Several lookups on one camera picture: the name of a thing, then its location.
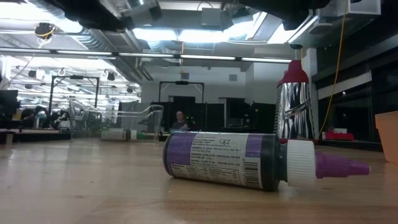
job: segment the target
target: workbench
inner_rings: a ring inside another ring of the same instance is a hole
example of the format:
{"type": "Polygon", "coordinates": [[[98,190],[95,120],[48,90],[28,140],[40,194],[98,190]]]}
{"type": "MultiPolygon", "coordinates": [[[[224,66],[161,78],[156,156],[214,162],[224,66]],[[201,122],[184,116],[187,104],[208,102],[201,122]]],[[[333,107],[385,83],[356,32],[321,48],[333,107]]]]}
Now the workbench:
{"type": "Polygon", "coordinates": [[[0,149],[8,223],[397,223],[398,166],[381,152],[317,147],[371,165],[370,176],[278,192],[175,179],[162,143],[52,141],[0,149]]]}

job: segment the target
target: purple nozzle tip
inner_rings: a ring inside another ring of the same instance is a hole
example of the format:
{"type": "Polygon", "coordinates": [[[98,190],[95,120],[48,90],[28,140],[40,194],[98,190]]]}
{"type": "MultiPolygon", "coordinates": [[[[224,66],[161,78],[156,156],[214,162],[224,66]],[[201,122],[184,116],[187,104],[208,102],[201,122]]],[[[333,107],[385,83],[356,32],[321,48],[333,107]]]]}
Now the purple nozzle tip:
{"type": "Polygon", "coordinates": [[[371,168],[367,163],[351,161],[345,157],[316,153],[317,178],[348,177],[351,175],[369,175],[371,168]]]}

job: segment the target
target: man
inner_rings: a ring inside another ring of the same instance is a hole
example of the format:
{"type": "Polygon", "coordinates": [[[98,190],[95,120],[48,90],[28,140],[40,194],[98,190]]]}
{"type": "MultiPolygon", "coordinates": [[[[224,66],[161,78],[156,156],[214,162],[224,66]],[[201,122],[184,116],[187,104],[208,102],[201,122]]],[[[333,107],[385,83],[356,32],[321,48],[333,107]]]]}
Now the man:
{"type": "Polygon", "coordinates": [[[177,122],[173,124],[172,129],[184,130],[184,131],[189,129],[188,124],[185,121],[184,114],[181,111],[177,112],[177,122]]]}

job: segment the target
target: orange container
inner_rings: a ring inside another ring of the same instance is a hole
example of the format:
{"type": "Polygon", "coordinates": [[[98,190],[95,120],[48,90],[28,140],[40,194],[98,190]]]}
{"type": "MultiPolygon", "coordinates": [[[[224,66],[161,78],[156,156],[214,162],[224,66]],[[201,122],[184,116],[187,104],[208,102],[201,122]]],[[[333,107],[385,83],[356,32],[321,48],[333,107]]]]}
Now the orange container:
{"type": "Polygon", "coordinates": [[[376,114],[374,117],[384,157],[388,162],[398,164],[398,111],[376,114]]]}

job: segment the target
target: purple squeeze bottle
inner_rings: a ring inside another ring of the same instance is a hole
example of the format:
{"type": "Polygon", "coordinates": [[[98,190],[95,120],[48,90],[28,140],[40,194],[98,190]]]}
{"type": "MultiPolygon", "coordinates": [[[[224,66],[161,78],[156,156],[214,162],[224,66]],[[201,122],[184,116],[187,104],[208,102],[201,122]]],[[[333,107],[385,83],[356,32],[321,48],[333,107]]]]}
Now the purple squeeze bottle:
{"type": "Polygon", "coordinates": [[[364,162],[315,153],[313,142],[275,134],[172,133],[163,151],[165,170],[173,177],[276,191],[281,180],[311,187],[316,179],[368,175],[364,162]]]}

